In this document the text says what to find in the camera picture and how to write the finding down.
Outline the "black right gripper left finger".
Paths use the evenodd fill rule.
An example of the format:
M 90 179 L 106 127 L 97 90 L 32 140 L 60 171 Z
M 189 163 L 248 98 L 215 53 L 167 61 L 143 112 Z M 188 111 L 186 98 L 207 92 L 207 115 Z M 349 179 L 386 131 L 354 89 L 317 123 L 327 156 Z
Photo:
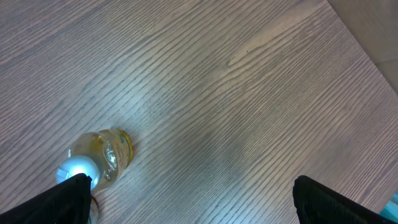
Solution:
M 86 224 L 91 178 L 77 174 L 1 214 L 1 224 Z

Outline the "tissue pack white green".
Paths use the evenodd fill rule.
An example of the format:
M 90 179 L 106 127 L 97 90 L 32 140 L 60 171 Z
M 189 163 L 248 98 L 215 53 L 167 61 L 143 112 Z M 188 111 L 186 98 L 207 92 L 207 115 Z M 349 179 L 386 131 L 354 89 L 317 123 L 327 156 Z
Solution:
M 386 203 L 380 215 L 391 221 L 398 223 L 398 192 Z

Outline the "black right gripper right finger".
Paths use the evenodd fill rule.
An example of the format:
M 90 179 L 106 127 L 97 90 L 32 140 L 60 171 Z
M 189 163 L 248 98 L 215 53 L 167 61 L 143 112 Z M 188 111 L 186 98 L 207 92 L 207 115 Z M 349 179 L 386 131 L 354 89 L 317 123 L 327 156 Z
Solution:
M 394 224 L 321 183 L 299 176 L 293 186 L 300 224 Z

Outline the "yellow oil bottle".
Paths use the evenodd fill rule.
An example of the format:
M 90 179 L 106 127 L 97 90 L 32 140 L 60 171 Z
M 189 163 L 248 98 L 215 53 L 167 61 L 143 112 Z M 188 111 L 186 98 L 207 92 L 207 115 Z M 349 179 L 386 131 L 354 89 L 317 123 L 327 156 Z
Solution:
M 113 185 L 134 156 L 132 141 L 121 129 L 104 129 L 82 134 L 68 146 L 68 158 L 55 173 L 56 183 L 74 175 L 91 178 L 91 191 L 100 192 Z

